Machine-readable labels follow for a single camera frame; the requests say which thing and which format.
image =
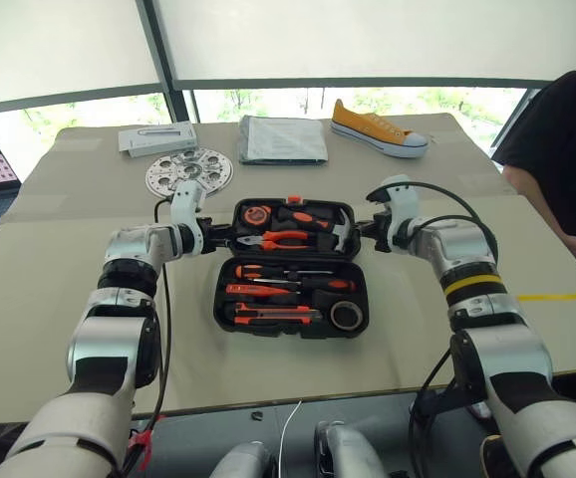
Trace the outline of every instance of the person's arm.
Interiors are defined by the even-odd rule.
[[[545,196],[543,196],[538,181],[525,169],[515,166],[505,166],[503,168],[503,176],[505,179],[514,186],[516,191],[525,196],[527,200],[534,206],[534,209],[545,220],[547,225],[552,231],[560,238],[561,241],[567,246],[567,248],[576,257],[576,236],[570,236],[563,231],[556,220],[556,216],[549,208]]]

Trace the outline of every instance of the round metal plate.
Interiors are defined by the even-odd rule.
[[[194,179],[209,196],[223,189],[232,178],[232,162],[221,152],[199,147],[163,156],[146,171],[146,187],[159,197],[172,195],[179,181]]]

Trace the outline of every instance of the open toolbox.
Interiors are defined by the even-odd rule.
[[[229,332],[351,338],[369,323],[352,208],[341,202],[244,199],[237,203],[213,315]]]

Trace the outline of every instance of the orange-handled pliers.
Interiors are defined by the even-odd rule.
[[[245,244],[246,246],[259,246],[264,251],[272,251],[274,249],[312,249],[312,247],[308,245],[288,246],[285,244],[279,244],[277,241],[284,239],[300,239],[302,241],[307,241],[313,237],[315,237],[314,234],[310,234],[306,231],[268,231],[264,232],[261,236],[238,237],[237,242]]]

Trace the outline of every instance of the white box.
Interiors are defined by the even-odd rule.
[[[139,157],[197,147],[197,136],[192,123],[182,121],[125,129],[118,133],[118,143],[120,151],[128,151],[131,157]]]

